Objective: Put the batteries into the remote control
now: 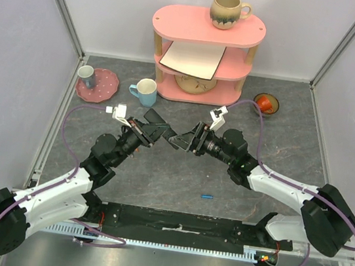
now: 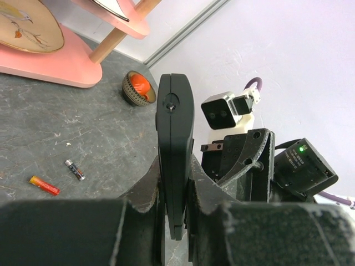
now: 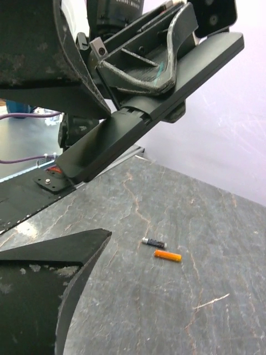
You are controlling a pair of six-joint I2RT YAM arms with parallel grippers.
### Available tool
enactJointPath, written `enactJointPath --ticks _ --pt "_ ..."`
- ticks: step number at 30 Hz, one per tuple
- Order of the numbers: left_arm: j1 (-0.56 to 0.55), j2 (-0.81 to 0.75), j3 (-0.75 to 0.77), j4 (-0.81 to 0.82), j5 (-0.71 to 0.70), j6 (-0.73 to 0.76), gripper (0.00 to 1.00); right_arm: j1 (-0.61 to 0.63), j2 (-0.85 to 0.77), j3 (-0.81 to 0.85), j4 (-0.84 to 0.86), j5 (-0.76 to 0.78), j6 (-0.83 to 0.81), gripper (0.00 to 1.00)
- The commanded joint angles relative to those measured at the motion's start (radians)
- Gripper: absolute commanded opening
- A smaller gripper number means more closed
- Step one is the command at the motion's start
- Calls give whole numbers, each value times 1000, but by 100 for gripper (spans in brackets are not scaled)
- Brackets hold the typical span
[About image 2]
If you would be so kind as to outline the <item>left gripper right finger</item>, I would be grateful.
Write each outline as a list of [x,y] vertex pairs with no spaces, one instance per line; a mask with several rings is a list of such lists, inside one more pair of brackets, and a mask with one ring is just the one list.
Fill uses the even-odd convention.
[[191,162],[193,265],[353,265],[354,220],[333,204],[239,202]]

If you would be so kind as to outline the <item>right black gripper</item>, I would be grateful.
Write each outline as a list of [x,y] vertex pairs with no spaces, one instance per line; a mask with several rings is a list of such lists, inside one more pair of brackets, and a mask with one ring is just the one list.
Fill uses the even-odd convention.
[[268,202],[274,176],[275,134],[259,128],[203,144],[202,168],[227,194],[243,202]]

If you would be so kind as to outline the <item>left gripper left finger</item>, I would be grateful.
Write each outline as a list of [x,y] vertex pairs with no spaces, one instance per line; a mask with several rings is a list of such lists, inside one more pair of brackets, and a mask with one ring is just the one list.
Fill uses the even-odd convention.
[[159,161],[115,199],[1,205],[2,265],[164,265]]

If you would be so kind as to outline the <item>black remote control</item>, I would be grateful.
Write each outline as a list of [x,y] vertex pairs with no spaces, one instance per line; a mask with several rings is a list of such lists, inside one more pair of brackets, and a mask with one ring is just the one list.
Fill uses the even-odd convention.
[[158,89],[156,130],[171,239],[182,239],[191,171],[194,97],[184,74],[163,74]]

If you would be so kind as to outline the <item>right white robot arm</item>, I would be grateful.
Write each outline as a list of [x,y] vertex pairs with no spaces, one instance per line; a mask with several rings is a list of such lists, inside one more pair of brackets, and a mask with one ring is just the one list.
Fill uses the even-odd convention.
[[306,139],[275,144],[266,128],[203,144],[202,168],[238,201],[313,202],[338,176]]

